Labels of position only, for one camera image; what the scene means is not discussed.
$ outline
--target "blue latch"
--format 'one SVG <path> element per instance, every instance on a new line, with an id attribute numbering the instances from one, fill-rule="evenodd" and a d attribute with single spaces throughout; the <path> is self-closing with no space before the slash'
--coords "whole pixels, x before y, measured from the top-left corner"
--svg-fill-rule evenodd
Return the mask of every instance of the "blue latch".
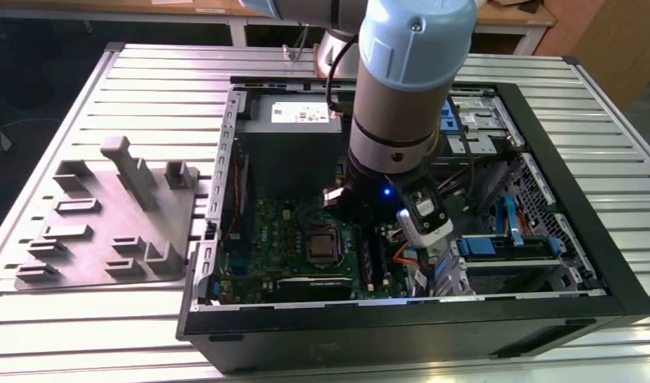
<path id="1" fill-rule="evenodd" d="M 443 259 L 442 263 L 436 267 L 436 271 L 434 272 L 434 279 L 436 279 L 439 275 L 442 275 L 442 272 L 446 270 L 446 266 L 448 266 L 448 262 L 446 259 Z"/>
<path id="2" fill-rule="evenodd" d="M 458 241 L 458 249 L 460 250 L 460 255 L 470 255 L 472 252 L 470 251 L 470 245 L 467 244 L 467 241 L 464 239 L 460 239 Z"/>
<path id="3" fill-rule="evenodd" d="M 519 218 L 516 216 L 516 204 L 515 199 L 511 195 L 503 195 L 495 207 L 495 228 L 498 230 L 498 234 L 506 233 L 504 211 L 507 211 L 507 227 L 510 228 L 510 233 L 512 240 L 515 241 L 515 246 L 524 246 L 524 238 L 522 237 Z"/>
<path id="4" fill-rule="evenodd" d="M 451 103 L 446 101 L 442 109 L 442 132 L 444 134 L 459 134 L 460 128 L 458 126 L 458 120 L 455 119 L 455 113 L 452 113 Z"/>
<path id="5" fill-rule="evenodd" d="M 558 237 L 550 237 L 548 242 L 550 242 L 550 248 L 552 249 L 552 253 L 555 255 L 562 255 L 563 253 L 562 243 L 559 242 Z"/>

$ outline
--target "red wire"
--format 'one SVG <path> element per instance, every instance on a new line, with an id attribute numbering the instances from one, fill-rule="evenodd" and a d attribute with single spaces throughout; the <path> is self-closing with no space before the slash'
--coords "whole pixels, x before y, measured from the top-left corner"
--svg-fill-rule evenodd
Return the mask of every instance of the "red wire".
<path id="1" fill-rule="evenodd" d="M 418 261 L 415 261 L 414 259 L 410 259 L 410 258 L 403 258 L 400 255 L 403 254 L 403 251 L 406 250 L 406 248 L 408 247 L 410 245 L 410 242 L 406 242 L 406 245 L 403 245 L 399 249 L 399 251 L 396 251 L 396 254 L 394 256 L 394 262 L 395 263 L 408 263 L 410 265 L 415 265 L 415 266 L 419 266 L 420 264 L 418 263 Z"/>
<path id="2" fill-rule="evenodd" d="M 238 166 L 238 159 L 234 161 L 235 164 L 235 186 L 237 186 L 237 214 L 233 217 L 231 227 L 229 227 L 229 234 L 226 234 L 226 238 L 223 242 L 229 240 L 231 237 L 233 231 L 237 229 L 238 217 L 241 216 L 241 167 Z"/>
<path id="3" fill-rule="evenodd" d="M 527 217 L 524 216 L 524 213 L 523 212 L 518 212 L 516 213 L 516 216 L 519 217 L 519 220 L 520 220 L 520 225 L 522 225 L 522 230 L 524 231 L 524 234 L 526 235 L 531 235 L 532 232 L 531 232 L 531 228 L 528 227 L 528 219 Z"/>

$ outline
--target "metal table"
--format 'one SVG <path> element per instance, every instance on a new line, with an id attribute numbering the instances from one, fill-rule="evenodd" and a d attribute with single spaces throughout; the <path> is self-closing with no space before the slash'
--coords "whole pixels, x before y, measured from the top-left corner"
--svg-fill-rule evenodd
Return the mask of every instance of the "metal table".
<path id="1" fill-rule="evenodd" d="M 129 135 L 134 156 L 146 157 L 151 168 L 166 160 L 187 160 L 202 170 L 194 242 L 205 230 L 201 217 L 215 170 L 230 75 L 303 77 L 314 73 L 311 52 L 294 64 L 280 49 L 110 47 L 0 229 L 3 381 L 222 378 L 202 354 L 174 336 L 183 281 L 39 294 L 14 289 L 15 266 L 27 256 L 25 241 L 39 234 L 43 211 L 62 193 L 50 178 L 59 161 L 85 159 L 94 169 L 111 167 L 98 150 L 110 135 Z M 650 295 L 650 148 L 584 69 L 556 57 L 475 55 L 458 80 L 520 85 Z M 650 381 L 650 318 L 595 333 L 530 359 L 278 375 L 283 375 L 282 381 L 428 381 L 436 377 L 555 383 L 582 377 Z"/>

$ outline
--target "black cable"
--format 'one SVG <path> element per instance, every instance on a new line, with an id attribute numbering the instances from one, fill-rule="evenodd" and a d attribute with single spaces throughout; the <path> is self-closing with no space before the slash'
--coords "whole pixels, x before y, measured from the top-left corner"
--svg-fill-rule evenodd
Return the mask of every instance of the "black cable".
<path id="1" fill-rule="evenodd" d="M 306 42 L 308 40 L 310 26 L 304 27 L 302 23 L 299 23 L 299 26 L 302 27 L 302 34 L 299 35 L 299 38 L 294 43 L 294 47 L 299 47 L 299 54 L 296 57 L 292 57 L 292 55 L 290 54 L 290 60 L 292 62 L 299 62 L 302 60 L 302 55 L 304 53 L 304 48 L 306 48 Z"/>
<path id="2" fill-rule="evenodd" d="M 327 86 L 326 86 L 326 99 L 327 99 L 327 105 L 330 106 L 330 109 L 334 110 L 335 112 L 338 111 L 338 105 L 336 102 L 332 101 L 332 82 L 335 80 L 335 73 L 336 73 L 336 67 L 342 63 L 342 60 L 344 56 L 348 53 L 348 50 L 356 44 L 358 42 L 358 35 L 348 40 L 347 45 L 344 45 L 344 49 L 342 49 L 342 52 L 336 55 L 335 61 L 332 62 L 332 67 L 330 68 L 330 74 L 327 76 Z"/>
<path id="3" fill-rule="evenodd" d="M 474 159 L 474 166 L 476 168 L 476 166 L 492 164 L 499 161 L 508 161 L 511 160 L 514 155 L 515 154 L 511 152 L 503 152 L 496 156 L 483 156 L 478 159 Z M 460 188 L 463 188 L 464 181 L 467 180 L 468 177 L 467 172 L 470 169 L 471 169 L 470 166 L 462 168 L 450 177 L 447 177 L 444 181 L 439 184 L 438 189 L 443 195 L 451 194 L 458 190 L 460 190 Z"/>
<path id="4" fill-rule="evenodd" d="M 474 184 L 476 184 L 476 163 L 474 161 L 472 148 L 470 146 L 470 141 L 467 139 L 467 133 L 464 132 L 463 124 L 458 123 L 458 130 L 460 131 L 460 139 L 464 143 L 464 152 L 467 153 L 467 159 L 470 162 L 470 187 L 467 191 L 467 205 L 470 205 L 474 194 Z"/>

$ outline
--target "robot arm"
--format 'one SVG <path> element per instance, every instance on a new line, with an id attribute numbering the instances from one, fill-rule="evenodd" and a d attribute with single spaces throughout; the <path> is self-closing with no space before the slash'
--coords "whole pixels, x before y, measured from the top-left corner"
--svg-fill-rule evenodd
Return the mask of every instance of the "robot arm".
<path id="1" fill-rule="evenodd" d="M 368 0 L 241 0 L 242 5 L 272 18 L 303 22 L 358 34 Z"/>
<path id="2" fill-rule="evenodd" d="M 392 184 L 404 207 L 396 210 L 406 236 L 415 247 L 430 246 L 452 231 L 452 223 L 422 163 L 468 56 L 478 19 L 474 0 L 242 3 L 275 18 L 359 33 L 348 187 L 378 212 L 384 205 L 375 203 L 383 198 L 379 191 Z"/>

